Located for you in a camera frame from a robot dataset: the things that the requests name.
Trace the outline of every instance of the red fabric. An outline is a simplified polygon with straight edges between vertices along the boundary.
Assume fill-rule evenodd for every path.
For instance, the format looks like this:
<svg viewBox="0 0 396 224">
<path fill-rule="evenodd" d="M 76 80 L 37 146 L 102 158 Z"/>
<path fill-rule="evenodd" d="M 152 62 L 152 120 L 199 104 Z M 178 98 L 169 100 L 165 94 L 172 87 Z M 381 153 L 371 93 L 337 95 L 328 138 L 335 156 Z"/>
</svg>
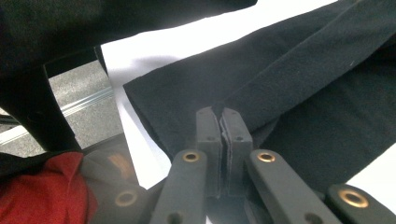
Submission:
<svg viewBox="0 0 396 224">
<path fill-rule="evenodd" d="M 45 162 L 33 175 L 0 186 L 0 223 L 87 223 L 97 208 L 78 171 L 82 154 L 67 152 Z"/>
</svg>

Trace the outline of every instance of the black felt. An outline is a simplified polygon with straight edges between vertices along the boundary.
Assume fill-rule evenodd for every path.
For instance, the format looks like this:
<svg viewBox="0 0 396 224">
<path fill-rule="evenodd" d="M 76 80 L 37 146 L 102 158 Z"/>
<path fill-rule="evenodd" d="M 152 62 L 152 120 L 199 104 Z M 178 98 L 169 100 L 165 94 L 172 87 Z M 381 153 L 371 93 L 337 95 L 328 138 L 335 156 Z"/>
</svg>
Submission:
<svg viewBox="0 0 396 224">
<path fill-rule="evenodd" d="M 256 0 L 0 1 L 0 75 L 109 41 L 249 7 Z"/>
<path fill-rule="evenodd" d="M 65 152 L 46 152 L 37 156 L 22 158 L 0 152 L 0 182 L 22 173 L 37 172 L 48 159 Z"/>
<path fill-rule="evenodd" d="M 225 99 L 350 6 L 337 2 L 172 63 L 126 84 L 126 93 L 153 139 L 176 155 L 195 135 L 197 110 Z"/>
<path fill-rule="evenodd" d="M 202 107 L 223 102 L 241 112 L 262 145 L 265 126 L 297 106 L 263 146 L 324 191 L 396 142 L 395 22 L 392 0 L 339 1 L 157 69 L 125 90 L 170 157 L 193 142 Z"/>
</svg>

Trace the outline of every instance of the white surface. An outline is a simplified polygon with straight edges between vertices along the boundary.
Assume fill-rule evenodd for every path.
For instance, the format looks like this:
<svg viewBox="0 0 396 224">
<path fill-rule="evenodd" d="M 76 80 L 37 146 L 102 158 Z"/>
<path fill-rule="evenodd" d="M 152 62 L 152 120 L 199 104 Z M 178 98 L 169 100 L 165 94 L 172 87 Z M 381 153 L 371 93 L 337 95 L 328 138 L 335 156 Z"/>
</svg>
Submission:
<svg viewBox="0 0 396 224">
<path fill-rule="evenodd" d="M 148 189 L 165 178 L 170 162 L 143 128 L 128 101 L 123 84 L 156 68 L 235 41 L 262 27 L 332 2 L 334 0 L 262 0 L 254 7 L 103 45 L 107 71 L 140 185 Z M 395 151 L 394 147 L 389 149 L 384 156 L 386 159 L 379 158 L 348 182 L 367 190 L 394 213 L 395 196 L 385 192 L 396 188 L 395 178 L 377 168 L 379 163 L 395 164 Z"/>
</svg>

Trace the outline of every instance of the gray floor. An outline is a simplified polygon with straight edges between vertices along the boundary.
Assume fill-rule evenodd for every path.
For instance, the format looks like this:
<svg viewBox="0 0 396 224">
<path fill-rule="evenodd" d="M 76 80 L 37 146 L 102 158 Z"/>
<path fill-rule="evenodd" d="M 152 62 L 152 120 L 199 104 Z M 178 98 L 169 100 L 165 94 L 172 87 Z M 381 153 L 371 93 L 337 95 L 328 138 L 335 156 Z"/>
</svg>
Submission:
<svg viewBox="0 0 396 224">
<path fill-rule="evenodd" d="M 85 64 L 53 77 L 49 82 L 60 107 L 74 103 L 110 86 L 106 73 L 99 62 Z M 94 105 L 79 110 L 66 117 L 66 119 L 82 147 L 88 147 L 122 133 L 114 97 L 107 97 Z M 8 128 L 7 126 L 0 127 L 0 134 L 7 132 Z M 10 143 L 0 144 L 0 152 L 28 157 L 44 151 L 28 134 Z"/>
</svg>

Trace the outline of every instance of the folded black fabric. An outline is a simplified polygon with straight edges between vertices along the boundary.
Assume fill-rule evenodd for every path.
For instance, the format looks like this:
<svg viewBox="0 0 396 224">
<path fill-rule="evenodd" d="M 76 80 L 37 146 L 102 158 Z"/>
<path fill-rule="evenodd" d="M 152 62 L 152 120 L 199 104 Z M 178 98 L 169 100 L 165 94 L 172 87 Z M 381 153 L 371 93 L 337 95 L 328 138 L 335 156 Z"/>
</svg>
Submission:
<svg viewBox="0 0 396 224">
<path fill-rule="evenodd" d="M 256 145 L 284 153 L 324 191 L 396 142 L 395 22 L 392 0 L 339 1 L 155 70 L 125 90 L 170 157 L 192 142 L 195 112 L 222 102 L 241 113 L 261 139 Z M 264 143 L 262 128 L 282 114 Z"/>
<path fill-rule="evenodd" d="M 256 0 L 0 1 L 0 75 L 109 41 L 173 27 Z"/>
</svg>

